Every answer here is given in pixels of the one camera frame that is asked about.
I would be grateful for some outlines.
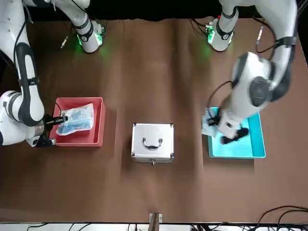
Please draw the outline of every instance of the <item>brown table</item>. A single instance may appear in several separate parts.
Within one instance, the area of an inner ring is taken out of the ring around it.
[[[27,28],[45,96],[103,97],[104,143],[0,147],[1,220],[146,222],[154,211],[164,222],[256,222],[276,206],[308,206],[308,77],[299,42],[289,92],[261,112],[266,158],[223,160],[208,157],[201,116],[213,89],[230,79],[236,58],[255,51],[260,24],[240,19],[225,52],[212,50],[184,19],[110,21],[94,54],[83,53],[76,38],[61,50],[67,34],[61,22]],[[265,30],[261,48],[271,43]],[[2,90],[16,86],[6,70]],[[229,92],[222,88],[213,105]],[[51,112],[52,102],[44,103]],[[133,122],[174,123],[172,164],[153,167],[131,159]],[[276,222],[278,214],[264,222]],[[290,214],[284,221],[305,218]]]

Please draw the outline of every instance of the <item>red tray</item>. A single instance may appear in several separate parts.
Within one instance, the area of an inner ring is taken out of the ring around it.
[[[89,103],[93,103],[94,108],[94,124],[91,130],[78,131],[67,136],[59,136],[56,133],[59,125],[52,128],[49,137],[57,140],[57,146],[101,147],[103,145],[106,107],[101,97],[58,98],[56,102],[61,107],[61,110],[81,107]],[[53,116],[59,116],[59,113],[60,110],[55,105]]]

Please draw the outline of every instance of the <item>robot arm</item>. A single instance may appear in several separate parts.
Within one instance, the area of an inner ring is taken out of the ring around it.
[[[276,38],[271,60],[247,52],[238,59],[233,68],[232,93],[220,108],[217,118],[218,130],[229,139],[237,139],[242,120],[261,111],[269,102],[281,98],[289,88],[290,67],[296,43],[297,5],[295,0],[220,0],[220,2],[223,5],[223,14],[219,21],[213,23],[220,25],[218,30],[217,26],[214,26],[215,32],[218,33],[218,36],[215,35],[213,38],[214,49],[220,51],[228,46],[231,38],[226,34],[230,35],[237,20],[236,5],[255,5],[271,26]],[[227,15],[231,9],[234,9],[233,17]]]
[[[102,45],[104,28],[90,20],[88,14],[82,10],[89,7],[90,0],[24,0],[24,3],[29,6],[58,7],[72,21],[86,53],[93,53]]]
[[[13,62],[21,93],[7,91],[0,97],[0,145],[39,138],[44,131],[44,107],[39,97],[34,55],[26,34],[21,0],[0,3],[0,49]]]

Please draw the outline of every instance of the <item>blue tray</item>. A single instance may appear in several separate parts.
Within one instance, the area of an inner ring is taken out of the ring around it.
[[[263,141],[261,120],[259,113],[245,119],[242,127],[249,128],[249,134],[228,144],[221,144],[220,139],[223,136],[217,132],[216,137],[208,136],[208,152],[211,158],[264,158],[265,147]]]

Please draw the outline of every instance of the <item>black cable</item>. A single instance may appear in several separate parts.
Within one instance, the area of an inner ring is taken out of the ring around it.
[[[87,13],[84,9],[82,9],[74,0],[71,0],[79,9],[81,9],[84,13]]]
[[[54,102],[54,104],[58,106],[58,108],[59,108],[59,110],[60,110],[60,114],[59,114],[59,116],[58,116],[56,119],[59,119],[59,118],[62,116],[62,110],[61,110],[61,107],[59,106],[59,104],[58,104],[55,100],[52,100],[52,99],[50,99],[50,98],[48,98],[48,97],[46,97],[46,96],[44,96],[44,95],[42,95],[42,94],[40,94],[40,95],[41,95],[43,98],[45,98],[45,99],[47,99],[47,100],[50,100],[50,101]]]
[[[207,112],[208,114],[210,115],[211,118],[214,118],[212,115],[211,115],[211,112],[210,112],[210,105],[211,105],[211,101],[212,101],[212,98],[213,96],[216,94],[216,92],[221,88],[223,87],[224,85],[228,84],[228,83],[232,83],[232,81],[228,80],[222,84],[220,84],[214,91],[213,93],[209,96],[208,100],[207,100],[207,104],[206,104],[206,109],[207,109]]]
[[[194,22],[196,24],[196,26],[198,27],[198,29],[201,31],[202,35],[207,35],[207,33],[205,31],[202,30],[201,26],[204,26],[205,25],[202,25],[201,23],[197,22],[196,20],[194,19],[190,19],[191,22]]]
[[[30,226],[27,228],[27,231],[29,231],[30,228],[39,228],[39,227],[43,227],[43,226],[48,225],[48,224],[49,224],[49,223],[44,223],[44,224],[37,225],[37,226],[35,226],[35,225],[30,225]]]
[[[196,19],[192,18],[192,20],[193,20],[197,25],[202,26],[202,27],[205,27],[204,24],[199,23]]]
[[[16,57],[15,57],[15,53],[16,53],[16,46],[17,46],[17,42],[19,40],[19,37],[21,36],[21,33],[23,32],[24,28],[26,26],[26,21],[24,21],[24,24],[22,25],[17,37],[16,37],[16,41],[15,41],[15,44],[14,44],[14,50],[13,50],[13,60],[14,60],[14,65],[15,65],[15,68],[16,68],[16,72],[18,73],[18,70],[17,70],[17,65],[16,65]]]
[[[71,229],[72,229],[72,227],[74,226],[74,223],[72,224],[72,226],[69,228],[69,230],[68,231],[71,231]]]
[[[193,32],[194,32],[194,34],[196,35],[196,36],[203,36],[203,34],[200,34],[197,30],[196,30],[196,28],[194,28],[194,26],[193,26],[193,23],[192,23],[192,20],[191,19],[188,19],[189,20],[189,22],[190,22],[190,24],[192,25],[192,30],[193,30]]]
[[[308,210],[303,210],[303,209],[292,209],[292,210],[288,210],[288,211],[282,213],[281,216],[280,216],[279,219],[278,219],[277,230],[278,230],[278,228],[279,228],[279,226],[280,226],[280,221],[281,221],[281,219],[283,218],[283,216],[286,215],[286,214],[288,214],[288,213],[293,213],[293,212],[308,213]]]
[[[89,224],[86,224],[84,227],[82,227],[80,230],[78,230],[78,231],[82,231],[85,227],[87,227],[87,226],[89,226],[89,225],[91,225],[92,223],[89,223]]]
[[[273,34],[273,36],[274,36],[274,38],[275,38],[275,41],[277,40],[276,35],[275,35],[275,33],[274,33],[274,30],[270,27],[269,24],[267,24],[267,23],[265,23],[265,22],[263,22],[263,21],[261,21],[261,20],[259,20],[259,19],[257,19],[257,18],[254,18],[254,17],[253,17],[252,19],[255,20],[255,21],[257,21],[257,22],[259,22],[259,23],[261,23],[262,25],[266,26],[266,27],[271,31],[271,33]],[[256,43],[256,52],[259,53],[259,54],[264,53],[264,52],[266,52],[266,51],[268,51],[268,50],[270,50],[270,49],[272,49],[272,48],[274,48],[274,47],[276,46],[276,44],[273,44],[273,45],[271,45],[270,47],[268,47],[268,48],[266,48],[266,49],[264,49],[264,50],[262,50],[262,51],[259,51],[259,50],[258,50],[258,44],[259,44],[259,40],[258,40],[257,43]]]
[[[260,217],[257,225],[252,228],[252,231],[255,231],[259,226],[260,226],[260,223],[261,223],[261,220],[264,218],[264,216],[272,211],[275,211],[275,210],[279,210],[279,209],[282,209],[282,208],[297,208],[297,209],[302,209],[302,210],[306,210],[308,211],[308,208],[305,208],[305,207],[300,207],[300,206],[294,206],[294,205],[283,205],[283,206],[279,206],[279,207],[276,207],[276,208],[272,208],[272,209],[269,209],[267,210],[266,212],[264,212],[262,214],[262,216]]]
[[[308,1],[303,1],[301,6],[298,8],[298,17],[302,14],[305,8],[308,6]]]

